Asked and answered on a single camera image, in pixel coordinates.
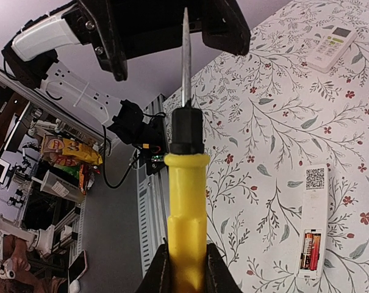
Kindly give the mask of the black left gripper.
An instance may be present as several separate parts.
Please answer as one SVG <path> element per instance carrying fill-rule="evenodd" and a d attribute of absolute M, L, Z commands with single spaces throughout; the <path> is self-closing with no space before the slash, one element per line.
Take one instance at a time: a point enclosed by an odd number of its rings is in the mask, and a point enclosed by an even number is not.
<path fill-rule="evenodd" d="M 177 48 L 184 13 L 203 43 L 236 56 L 249 52 L 250 29 L 236 0 L 80 2 L 90 43 L 104 71 L 128 77 L 127 58 Z"/>

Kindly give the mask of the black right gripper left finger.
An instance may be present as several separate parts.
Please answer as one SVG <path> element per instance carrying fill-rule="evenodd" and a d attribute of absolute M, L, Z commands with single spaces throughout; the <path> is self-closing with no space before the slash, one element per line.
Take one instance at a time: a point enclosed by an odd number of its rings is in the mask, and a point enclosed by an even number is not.
<path fill-rule="evenodd" d="M 152 262 L 135 293 L 169 293 L 172 292 L 171 263 L 168 241 L 163 238 Z"/>

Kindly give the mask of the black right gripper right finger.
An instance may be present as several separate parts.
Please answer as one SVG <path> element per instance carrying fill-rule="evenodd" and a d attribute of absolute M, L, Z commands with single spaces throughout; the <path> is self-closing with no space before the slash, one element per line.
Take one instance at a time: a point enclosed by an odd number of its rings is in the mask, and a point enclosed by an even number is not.
<path fill-rule="evenodd" d="M 205 278 L 205 292 L 242 293 L 214 243 L 207 245 Z"/>

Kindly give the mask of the white remote control with batteries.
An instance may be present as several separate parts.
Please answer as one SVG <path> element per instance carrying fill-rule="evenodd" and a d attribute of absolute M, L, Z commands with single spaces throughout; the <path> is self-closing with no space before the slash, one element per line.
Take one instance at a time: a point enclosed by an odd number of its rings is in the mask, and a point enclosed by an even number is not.
<path fill-rule="evenodd" d="M 329 171 L 326 164 L 311 165 L 304 171 L 302 193 L 301 226 L 299 231 L 298 250 L 295 262 L 295 276 L 305 280 L 320 279 L 325 259 L 326 236 L 328 232 L 329 212 Z M 300 269 L 301 252 L 306 233 L 321 234 L 319 260 L 317 269 Z"/>

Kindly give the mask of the yellow handled screwdriver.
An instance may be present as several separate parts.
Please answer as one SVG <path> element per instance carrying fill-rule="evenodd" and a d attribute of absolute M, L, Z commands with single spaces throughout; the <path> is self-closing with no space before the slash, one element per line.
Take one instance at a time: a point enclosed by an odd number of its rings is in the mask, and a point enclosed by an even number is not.
<path fill-rule="evenodd" d="M 206 165 L 202 112 L 191 101 L 191 40 L 188 12 L 182 25 L 181 106 L 171 118 L 168 251 L 172 292 L 204 292 L 206 260 Z"/>

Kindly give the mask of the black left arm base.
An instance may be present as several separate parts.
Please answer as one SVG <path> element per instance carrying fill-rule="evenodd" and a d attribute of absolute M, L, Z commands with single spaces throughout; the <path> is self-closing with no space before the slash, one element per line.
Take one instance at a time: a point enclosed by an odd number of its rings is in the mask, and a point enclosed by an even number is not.
<path fill-rule="evenodd" d="M 137 129 L 132 146 L 139 150 L 140 166 L 146 165 L 148 176 L 158 173 L 164 168 L 164 156 L 167 154 L 167 141 L 165 138 L 165 118 L 163 112 L 148 115 L 149 121 L 141 122 Z"/>

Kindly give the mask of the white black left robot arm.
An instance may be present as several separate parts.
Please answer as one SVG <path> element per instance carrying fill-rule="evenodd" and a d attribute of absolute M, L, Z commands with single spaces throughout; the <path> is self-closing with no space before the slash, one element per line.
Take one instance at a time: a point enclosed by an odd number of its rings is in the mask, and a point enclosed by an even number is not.
<path fill-rule="evenodd" d="M 28 21 L 2 56 L 22 85 L 91 115 L 132 144 L 145 127 L 142 110 L 94 89 L 67 65 L 65 51 L 88 46 L 100 69 L 123 82 L 131 59 L 182 48 L 188 73 L 192 33 L 213 49 L 237 56 L 249 51 L 251 31 L 237 1 L 71 1 Z"/>

